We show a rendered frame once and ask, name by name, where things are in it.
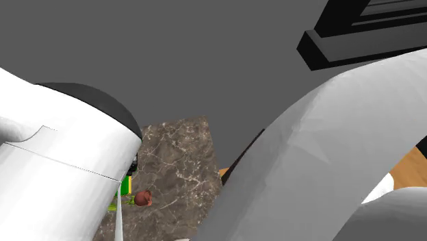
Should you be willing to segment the black window frame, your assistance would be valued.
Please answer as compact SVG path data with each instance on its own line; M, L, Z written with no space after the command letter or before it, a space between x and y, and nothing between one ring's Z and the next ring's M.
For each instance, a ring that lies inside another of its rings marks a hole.
M297 51L316 71L427 48L427 0L328 0Z

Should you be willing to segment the green box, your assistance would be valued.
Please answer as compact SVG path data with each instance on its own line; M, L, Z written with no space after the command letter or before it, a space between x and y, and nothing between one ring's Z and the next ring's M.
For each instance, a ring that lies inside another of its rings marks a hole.
M131 182L132 182L132 177L131 175L126 175L125 178L122 180L122 183L120 185L120 195L121 196L126 196L131 194Z

